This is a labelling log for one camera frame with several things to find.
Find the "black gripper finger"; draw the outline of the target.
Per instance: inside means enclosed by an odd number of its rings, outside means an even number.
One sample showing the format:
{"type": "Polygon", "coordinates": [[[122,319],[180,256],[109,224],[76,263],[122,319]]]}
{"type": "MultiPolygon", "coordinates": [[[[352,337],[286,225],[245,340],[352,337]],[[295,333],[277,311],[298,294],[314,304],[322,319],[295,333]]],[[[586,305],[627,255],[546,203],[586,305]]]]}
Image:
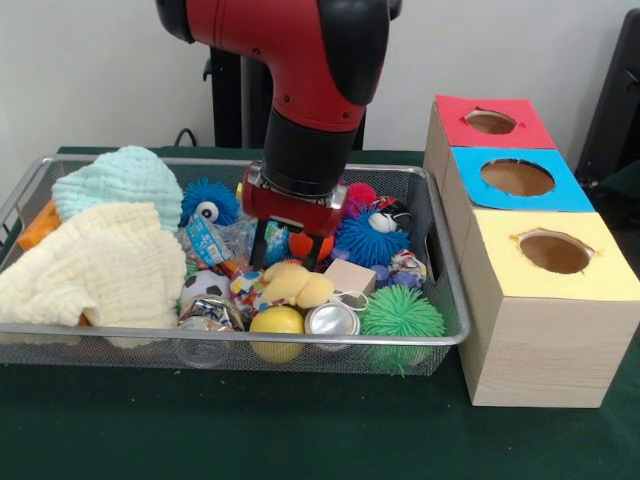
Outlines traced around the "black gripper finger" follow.
{"type": "Polygon", "coordinates": [[[262,269],[264,265],[264,258],[267,251],[267,243],[265,239],[267,226],[267,221],[257,221],[250,255],[250,265],[253,269],[262,269]]]}
{"type": "Polygon", "coordinates": [[[314,271],[317,264],[327,257],[327,238],[314,235],[306,235],[306,238],[311,241],[311,245],[309,252],[303,258],[302,265],[309,271],[314,271]]]}

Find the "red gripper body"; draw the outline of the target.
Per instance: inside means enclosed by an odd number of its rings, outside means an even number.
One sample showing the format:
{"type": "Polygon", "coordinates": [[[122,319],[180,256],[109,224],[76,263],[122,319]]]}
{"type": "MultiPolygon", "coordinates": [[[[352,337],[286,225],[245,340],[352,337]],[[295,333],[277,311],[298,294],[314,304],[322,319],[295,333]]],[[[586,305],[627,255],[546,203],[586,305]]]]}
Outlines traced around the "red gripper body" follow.
{"type": "Polygon", "coordinates": [[[251,183],[242,184],[243,210],[258,220],[256,239],[264,238],[270,221],[293,226],[309,236],[330,237],[341,221],[346,198],[347,188],[344,185],[338,185],[329,197],[305,199],[251,183]]]}

